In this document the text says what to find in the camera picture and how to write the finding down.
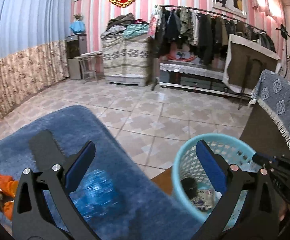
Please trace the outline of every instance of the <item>black cable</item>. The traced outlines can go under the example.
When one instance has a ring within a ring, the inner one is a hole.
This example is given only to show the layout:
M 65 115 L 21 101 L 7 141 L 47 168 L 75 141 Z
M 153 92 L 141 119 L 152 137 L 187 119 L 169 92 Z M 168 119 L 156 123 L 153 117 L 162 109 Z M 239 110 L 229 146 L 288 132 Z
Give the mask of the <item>black cable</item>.
M 288 50 L 287 50 L 287 40 L 285 40 L 286 42 L 286 73 L 285 76 L 283 78 L 285 78 L 287 76 L 287 72 L 288 72 Z

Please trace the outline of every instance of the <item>blue plastic bag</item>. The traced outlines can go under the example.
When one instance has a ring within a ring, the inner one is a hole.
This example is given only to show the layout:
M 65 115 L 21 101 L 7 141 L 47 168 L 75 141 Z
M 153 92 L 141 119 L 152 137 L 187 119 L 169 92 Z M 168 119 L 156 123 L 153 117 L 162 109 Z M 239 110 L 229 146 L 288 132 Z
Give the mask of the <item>blue plastic bag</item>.
M 85 32 L 85 24 L 82 21 L 73 22 L 69 28 L 74 34 Z

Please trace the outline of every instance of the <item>folded blanket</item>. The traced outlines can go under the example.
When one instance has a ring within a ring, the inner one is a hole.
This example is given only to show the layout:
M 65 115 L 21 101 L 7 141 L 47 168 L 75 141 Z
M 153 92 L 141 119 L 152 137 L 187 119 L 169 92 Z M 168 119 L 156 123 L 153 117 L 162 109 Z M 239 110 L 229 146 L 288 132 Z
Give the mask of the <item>folded blanket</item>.
M 249 104 L 258 103 L 272 118 L 290 150 L 290 82 L 264 70 L 252 91 Z

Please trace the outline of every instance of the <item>lace tablecloth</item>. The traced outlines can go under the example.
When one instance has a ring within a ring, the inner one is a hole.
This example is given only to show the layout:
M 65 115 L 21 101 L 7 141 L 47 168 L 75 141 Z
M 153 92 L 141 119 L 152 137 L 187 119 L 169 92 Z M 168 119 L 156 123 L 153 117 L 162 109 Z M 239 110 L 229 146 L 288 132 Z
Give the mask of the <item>lace tablecloth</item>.
M 204 66 L 194 67 L 188 65 L 169 64 L 169 63 L 160 63 L 160 70 L 216 78 L 219 80 L 222 80 L 224 75 L 223 72 L 210 70 L 204 68 Z

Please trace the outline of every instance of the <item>blue rug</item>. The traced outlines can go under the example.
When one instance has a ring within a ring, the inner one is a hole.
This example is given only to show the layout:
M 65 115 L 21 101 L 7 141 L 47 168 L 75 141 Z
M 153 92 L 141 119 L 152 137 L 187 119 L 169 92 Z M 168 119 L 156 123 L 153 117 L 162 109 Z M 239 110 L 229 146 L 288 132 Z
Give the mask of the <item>blue rug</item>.
M 88 140 L 95 143 L 96 157 L 87 172 L 105 170 L 124 204 L 118 214 L 88 221 L 101 239 L 189 240 L 199 229 L 200 224 L 152 183 L 97 117 L 82 106 L 48 114 L 1 140 L 0 173 L 19 179 L 25 168 L 38 171 L 28 141 L 46 129 L 52 132 L 66 156 L 77 153 Z M 66 229 L 51 196 L 45 193 L 56 224 Z M 70 196 L 77 199 L 78 193 Z

